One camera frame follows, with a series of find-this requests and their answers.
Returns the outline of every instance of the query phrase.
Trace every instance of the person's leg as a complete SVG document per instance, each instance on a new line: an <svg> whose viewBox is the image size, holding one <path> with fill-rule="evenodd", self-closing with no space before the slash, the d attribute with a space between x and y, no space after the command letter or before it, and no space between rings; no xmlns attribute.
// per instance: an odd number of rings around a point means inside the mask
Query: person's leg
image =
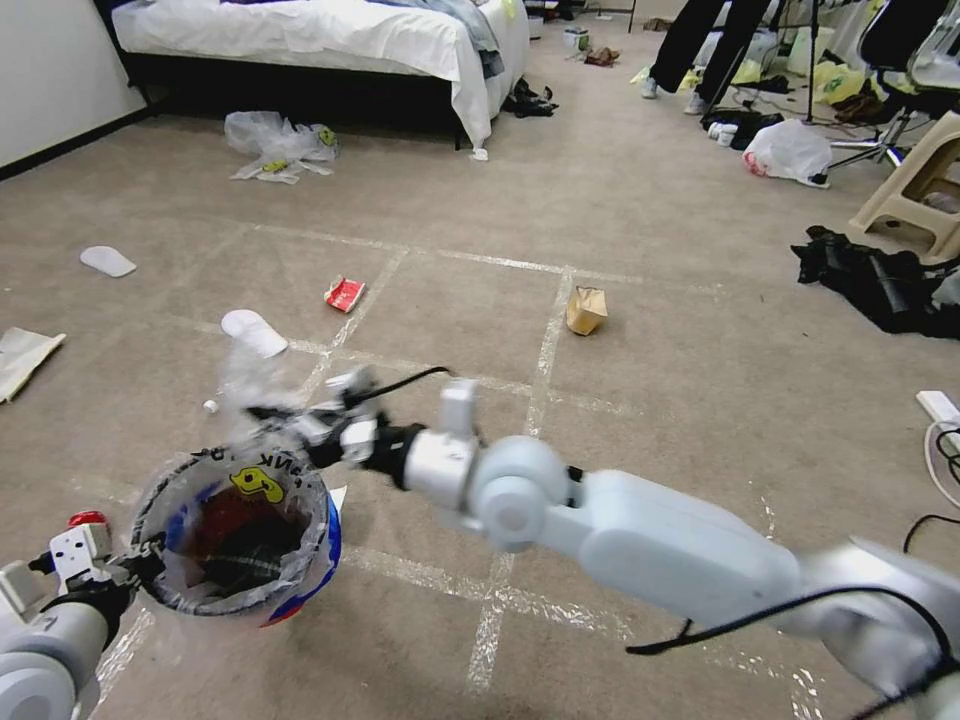
<svg viewBox="0 0 960 720"><path fill-rule="evenodd" d="M694 101L700 99L706 105L714 97L719 99L719 94L727 91L729 80L736 73L736 68L732 66L741 51L750 46L753 34L760 27L763 13L769 4L769 0L733 0L723 35L707 63L707 69L703 71Z"/></svg>
<svg viewBox="0 0 960 720"><path fill-rule="evenodd" d="M650 77L658 86L670 93L677 91L722 7L723 0L687 0L650 68Z"/></svg>

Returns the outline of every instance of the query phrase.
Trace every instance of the paper sheet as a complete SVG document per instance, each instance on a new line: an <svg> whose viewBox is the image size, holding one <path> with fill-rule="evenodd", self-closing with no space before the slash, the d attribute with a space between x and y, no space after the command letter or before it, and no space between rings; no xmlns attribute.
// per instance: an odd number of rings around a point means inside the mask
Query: paper sheet
<svg viewBox="0 0 960 720"><path fill-rule="evenodd" d="M0 402L10 402L67 336L47 337L12 327L0 337Z"/></svg>

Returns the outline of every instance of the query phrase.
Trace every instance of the wall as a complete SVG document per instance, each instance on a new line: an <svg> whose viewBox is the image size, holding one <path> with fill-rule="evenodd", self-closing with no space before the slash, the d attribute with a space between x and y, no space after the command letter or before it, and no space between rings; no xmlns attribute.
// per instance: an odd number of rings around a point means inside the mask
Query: wall
<svg viewBox="0 0 960 720"><path fill-rule="evenodd" d="M92 0L0 0L0 167L141 107Z"/></svg>

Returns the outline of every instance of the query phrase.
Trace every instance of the shoe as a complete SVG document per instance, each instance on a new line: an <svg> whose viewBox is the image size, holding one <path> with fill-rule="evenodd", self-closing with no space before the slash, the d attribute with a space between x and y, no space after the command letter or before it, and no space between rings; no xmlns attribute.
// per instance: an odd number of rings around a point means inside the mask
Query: shoe
<svg viewBox="0 0 960 720"><path fill-rule="evenodd" d="M707 101L700 97L696 91L690 96L690 102L683 109L684 115L703 115L707 111Z"/></svg>
<svg viewBox="0 0 960 720"><path fill-rule="evenodd" d="M652 77L645 77L640 83L640 97L653 100L657 97L657 81Z"/></svg>

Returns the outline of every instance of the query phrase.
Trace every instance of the cardboard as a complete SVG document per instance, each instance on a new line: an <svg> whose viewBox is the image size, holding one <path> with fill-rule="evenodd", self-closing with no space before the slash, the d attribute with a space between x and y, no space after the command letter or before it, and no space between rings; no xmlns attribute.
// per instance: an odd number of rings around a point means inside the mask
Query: cardboard
<svg viewBox="0 0 960 720"><path fill-rule="evenodd" d="M589 335L607 319L607 298L600 288L577 286L567 303L567 327Z"/></svg>

